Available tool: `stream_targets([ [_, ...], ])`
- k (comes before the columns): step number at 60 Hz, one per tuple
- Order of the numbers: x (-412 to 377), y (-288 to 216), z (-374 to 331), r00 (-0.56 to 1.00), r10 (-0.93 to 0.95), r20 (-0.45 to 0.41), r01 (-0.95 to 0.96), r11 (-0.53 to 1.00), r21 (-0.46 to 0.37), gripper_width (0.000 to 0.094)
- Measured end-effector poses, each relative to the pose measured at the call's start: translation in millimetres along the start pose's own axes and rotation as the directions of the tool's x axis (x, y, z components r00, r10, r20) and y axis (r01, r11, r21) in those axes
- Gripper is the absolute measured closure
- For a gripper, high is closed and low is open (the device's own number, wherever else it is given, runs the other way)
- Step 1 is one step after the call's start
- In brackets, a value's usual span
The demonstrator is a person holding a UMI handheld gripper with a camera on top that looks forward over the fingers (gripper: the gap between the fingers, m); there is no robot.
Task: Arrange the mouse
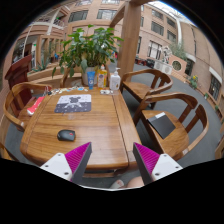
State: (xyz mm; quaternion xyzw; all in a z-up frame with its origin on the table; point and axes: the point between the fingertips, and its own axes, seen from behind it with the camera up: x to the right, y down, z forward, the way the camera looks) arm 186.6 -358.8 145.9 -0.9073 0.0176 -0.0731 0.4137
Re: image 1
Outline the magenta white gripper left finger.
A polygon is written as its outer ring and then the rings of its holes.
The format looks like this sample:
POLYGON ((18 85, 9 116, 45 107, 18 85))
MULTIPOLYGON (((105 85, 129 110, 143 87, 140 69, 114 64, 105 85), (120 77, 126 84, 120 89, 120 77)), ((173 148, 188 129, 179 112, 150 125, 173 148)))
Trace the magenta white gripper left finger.
POLYGON ((88 142, 66 154, 55 154, 41 166, 41 169, 75 184, 79 184, 86 170, 91 153, 92 144, 88 142))

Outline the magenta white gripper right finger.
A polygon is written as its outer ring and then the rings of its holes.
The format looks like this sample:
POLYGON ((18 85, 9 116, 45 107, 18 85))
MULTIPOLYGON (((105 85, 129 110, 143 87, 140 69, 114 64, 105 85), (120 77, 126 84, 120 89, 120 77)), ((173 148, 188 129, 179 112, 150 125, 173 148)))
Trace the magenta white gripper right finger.
POLYGON ((168 154, 158 154, 139 143, 133 144, 133 154, 145 185, 182 169, 168 154))

